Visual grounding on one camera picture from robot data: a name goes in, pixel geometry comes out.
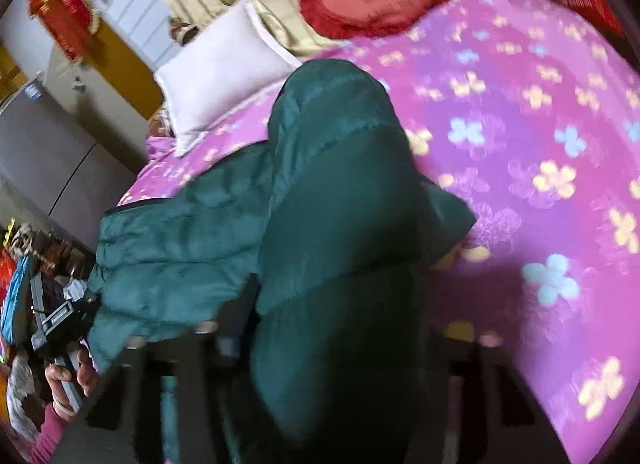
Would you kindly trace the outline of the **person left hand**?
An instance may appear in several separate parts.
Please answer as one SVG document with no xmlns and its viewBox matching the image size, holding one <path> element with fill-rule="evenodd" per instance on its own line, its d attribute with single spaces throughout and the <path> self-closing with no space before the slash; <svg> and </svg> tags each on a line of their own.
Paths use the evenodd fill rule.
<svg viewBox="0 0 640 464">
<path fill-rule="evenodd" d="M 92 394 L 93 388 L 96 387 L 100 378 L 85 345 L 79 345 L 76 361 L 77 368 L 75 370 L 71 366 L 58 366 L 53 363 L 47 367 L 46 373 L 44 373 L 52 392 L 53 410 L 65 422 L 70 421 L 77 411 L 73 408 L 70 395 L 67 394 L 64 385 L 73 383 L 73 388 L 79 387 L 82 390 L 80 401 L 84 401 Z"/>
</svg>

